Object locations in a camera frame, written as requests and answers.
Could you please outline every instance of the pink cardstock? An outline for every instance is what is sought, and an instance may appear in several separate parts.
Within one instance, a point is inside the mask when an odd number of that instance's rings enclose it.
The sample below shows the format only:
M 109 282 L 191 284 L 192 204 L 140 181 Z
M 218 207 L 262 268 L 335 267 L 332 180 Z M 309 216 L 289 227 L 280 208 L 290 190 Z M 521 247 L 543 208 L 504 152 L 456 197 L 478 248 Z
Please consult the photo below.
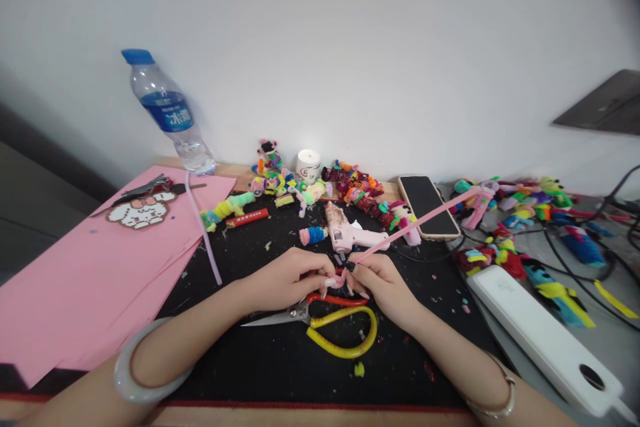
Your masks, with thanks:
M 185 179 L 184 170 L 153 166 L 122 191 L 161 173 L 175 183 Z M 235 179 L 191 176 L 191 183 L 207 184 L 193 194 L 209 209 Z M 137 231 L 105 214 L 87 218 L 2 286 L 0 362 L 14 364 L 31 388 L 56 366 L 98 365 L 90 360 L 110 357 L 150 322 L 202 236 L 186 194 L 169 209 L 164 222 Z

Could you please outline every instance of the pink glue gun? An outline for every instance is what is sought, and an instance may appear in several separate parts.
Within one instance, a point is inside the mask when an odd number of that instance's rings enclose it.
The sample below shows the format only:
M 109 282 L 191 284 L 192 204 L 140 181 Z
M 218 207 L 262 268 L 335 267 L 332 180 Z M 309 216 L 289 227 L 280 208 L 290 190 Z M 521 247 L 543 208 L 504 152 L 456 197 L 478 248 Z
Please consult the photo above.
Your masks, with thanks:
M 345 212 L 332 201 L 328 201 L 325 205 L 325 213 L 329 224 L 331 245 L 338 254 L 341 252 L 349 253 L 354 245 L 373 247 L 389 238 L 387 232 L 371 232 L 352 226 L 347 220 Z M 381 247 L 380 250 L 388 248 L 389 244 Z
M 489 207 L 489 203 L 493 199 L 495 192 L 487 187 L 480 187 L 481 190 L 475 196 L 473 203 L 471 204 L 471 208 L 473 209 L 473 213 L 465 218 L 460 225 L 464 228 L 468 228 L 473 230 L 477 227 L 477 225 L 482 220 L 482 217 L 485 215 L 487 208 Z

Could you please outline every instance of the silver bracelet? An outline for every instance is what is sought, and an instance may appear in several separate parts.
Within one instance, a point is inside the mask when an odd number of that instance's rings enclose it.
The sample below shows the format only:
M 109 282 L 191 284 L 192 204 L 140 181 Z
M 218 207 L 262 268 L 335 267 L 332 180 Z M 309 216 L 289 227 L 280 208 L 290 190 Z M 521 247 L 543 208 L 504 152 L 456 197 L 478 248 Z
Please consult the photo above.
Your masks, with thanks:
M 133 402 L 134 404 L 155 404 L 160 402 L 164 397 L 174 393 L 180 385 L 189 377 L 189 374 L 193 370 L 193 367 L 188 369 L 184 374 L 180 375 L 174 381 L 156 388 L 142 387 L 131 376 L 131 357 L 135 348 L 138 346 L 142 339 L 148 336 L 153 330 L 159 326 L 166 324 L 173 317 L 166 317 L 158 319 L 155 322 L 151 322 L 148 326 L 144 327 L 137 334 L 135 334 L 131 340 L 127 342 L 127 345 L 122 349 L 118 360 L 115 363 L 115 371 L 113 373 L 113 380 L 115 382 L 115 389 L 125 400 Z
M 488 417 L 493 417 L 493 418 L 506 417 L 511 413 L 511 411 L 513 410 L 513 406 L 515 405 L 515 380 L 509 375 L 507 368 L 503 365 L 502 362 L 496 359 L 496 357 L 491 355 L 489 352 L 485 352 L 485 353 L 489 357 L 491 357 L 496 364 L 498 364 L 498 367 L 500 367 L 500 369 L 502 370 L 502 373 L 505 375 L 505 380 L 509 384 L 509 399 L 507 401 L 507 405 L 502 410 L 498 410 L 498 411 L 487 410 L 474 404 L 469 399 L 466 399 L 467 405 L 471 407 L 474 411 L 478 412 L 479 414 L 486 415 Z

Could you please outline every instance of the hot glue gun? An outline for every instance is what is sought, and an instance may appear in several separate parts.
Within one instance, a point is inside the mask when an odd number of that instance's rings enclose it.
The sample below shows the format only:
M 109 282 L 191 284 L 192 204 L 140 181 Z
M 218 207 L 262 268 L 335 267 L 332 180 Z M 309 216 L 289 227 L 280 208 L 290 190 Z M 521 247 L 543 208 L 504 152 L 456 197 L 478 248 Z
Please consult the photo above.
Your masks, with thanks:
M 325 213 L 327 215 L 327 223 L 329 224 L 331 244 L 338 254 L 341 252 L 349 253 L 354 245 L 373 247 L 389 238 L 387 232 L 371 232 L 352 226 L 347 220 L 345 212 L 332 201 L 328 201 L 327 205 L 325 205 Z M 388 248 L 389 244 L 380 250 L 386 250 Z

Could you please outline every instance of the black table mat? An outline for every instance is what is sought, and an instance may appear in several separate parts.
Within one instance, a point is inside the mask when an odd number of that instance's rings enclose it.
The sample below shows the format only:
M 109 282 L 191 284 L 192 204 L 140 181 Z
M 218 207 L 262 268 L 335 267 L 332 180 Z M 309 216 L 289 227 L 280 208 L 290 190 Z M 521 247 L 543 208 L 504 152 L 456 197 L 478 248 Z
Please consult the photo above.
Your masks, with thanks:
M 382 230 L 380 224 L 358 209 L 345 204 L 341 206 L 350 222 L 357 220 L 366 230 Z M 221 224 L 214 234 L 210 234 L 225 285 L 251 274 L 288 248 L 301 247 L 298 231 L 321 225 L 324 220 L 322 202 L 301 219 L 297 214 L 297 203 L 276 209 L 273 197 L 267 196 L 247 205 L 245 212 L 262 208 L 268 208 L 269 219 L 225 233 Z M 438 258 L 447 253 L 442 243 L 423 242 L 417 248 L 409 248 L 400 239 L 395 245 L 414 258 Z M 328 238 L 306 248 L 329 254 L 333 259 Z M 388 251 L 388 254 L 421 303 L 475 345 L 512 368 L 449 258 L 422 264 L 395 252 Z M 203 243 L 185 272 L 158 318 L 176 316 L 218 290 Z M 463 299 L 469 302 L 468 314 L 463 311 Z M 375 298 L 369 306 L 378 319 L 377 341 L 356 361 L 336 358 L 321 349 L 306 336 L 307 327 L 302 322 L 253 328 L 236 325 L 198 361 L 189 379 L 167 400 L 178 404 L 211 405 L 464 408 L 464 401 L 423 348 L 382 314 L 375 305 Z M 311 306 L 311 314 L 320 317 L 339 308 L 316 302 Z M 353 347 L 361 343 L 359 330 L 366 334 L 369 323 L 366 314 L 358 314 L 322 327 L 320 332 L 339 346 Z M 357 362 L 365 366 L 364 378 L 354 376 L 353 367 Z M 56 369 L 28 393 L 54 395 L 83 374 Z M 27 393 L 13 366 L 0 365 L 0 392 Z

